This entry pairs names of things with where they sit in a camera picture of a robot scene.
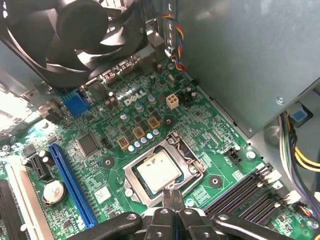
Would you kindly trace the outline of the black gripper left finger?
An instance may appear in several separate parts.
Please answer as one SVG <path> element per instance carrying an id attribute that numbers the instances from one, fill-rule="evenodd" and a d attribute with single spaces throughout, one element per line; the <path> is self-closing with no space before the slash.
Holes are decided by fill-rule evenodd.
<path id="1" fill-rule="evenodd" d="M 178 190 L 162 192 L 162 206 L 149 208 L 144 215 L 128 211 L 90 227 L 76 240 L 173 240 L 175 238 L 175 201 Z"/>

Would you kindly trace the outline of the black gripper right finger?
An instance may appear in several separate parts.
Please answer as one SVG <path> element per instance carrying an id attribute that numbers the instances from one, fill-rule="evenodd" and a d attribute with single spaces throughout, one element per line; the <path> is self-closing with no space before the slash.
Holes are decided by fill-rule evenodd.
<path id="1" fill-rule="evenodd" d="M 273 214 L 264 205 L 251 209 L 247 215 L 232 215 L 228 212 L 218 212 L 212 218 L 203 215 L 198 208 L 187 208 L 178 190 L 175 201 L 175 221 L 181 225 L 179 235 L 182 240 L 289 240 L 266 227 L 266 222 Z"/>

